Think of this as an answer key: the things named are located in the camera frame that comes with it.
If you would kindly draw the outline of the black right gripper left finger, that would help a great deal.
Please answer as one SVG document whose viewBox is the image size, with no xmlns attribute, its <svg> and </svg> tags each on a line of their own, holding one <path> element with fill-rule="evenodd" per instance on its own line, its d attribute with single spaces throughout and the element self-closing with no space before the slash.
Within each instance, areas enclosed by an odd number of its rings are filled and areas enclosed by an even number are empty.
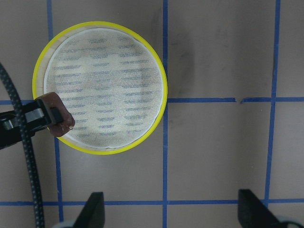
<svg viewBox="0 0 304 228">
<path fill-rule="evenodd" d="M 105 204 L 102 192 L 93 192 L 77 217 L 73 228 L 103 228 L 105 225 Z"/>
</svg>

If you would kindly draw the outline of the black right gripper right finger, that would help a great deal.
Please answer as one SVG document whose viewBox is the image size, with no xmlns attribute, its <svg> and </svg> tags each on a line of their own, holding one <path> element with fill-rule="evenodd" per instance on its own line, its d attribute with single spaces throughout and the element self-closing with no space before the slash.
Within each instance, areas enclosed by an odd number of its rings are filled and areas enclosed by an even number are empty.
<svg viewBox="0 0 304 228">
<path fill-rule="evenodd" d="M 272 212 L 249 189 L 238 190 L 237 218 L 242 228 L 284 228 Z"/>
</svg>

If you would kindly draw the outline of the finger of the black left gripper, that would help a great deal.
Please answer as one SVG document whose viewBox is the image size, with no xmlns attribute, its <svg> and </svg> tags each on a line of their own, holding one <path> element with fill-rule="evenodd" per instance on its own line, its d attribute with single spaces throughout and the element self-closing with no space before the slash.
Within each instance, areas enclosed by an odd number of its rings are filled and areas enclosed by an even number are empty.
<svg viewBox="0 0 304 228">
<path fill-rule="evenodd" d="M 30 137 L 47 127 L 63 122 L 63 117 L 57 108 L 23 107 L 26 118 L 26 128 Z M 0 148 L 4 149 L 22 141 L 19 123 L 14 111 L 0 114 Z"/>
<path fill-rule="evenodd" d="M 51 125 L 51 113 L 41 99 L 23 105 L 22 113 L 25 115 L 26 126 L 30 131 L 43 130 Z M 15 111 L 0 114 L 0 129 L 4 131 L 15 130 L 19 127 Z"/>
</svg>

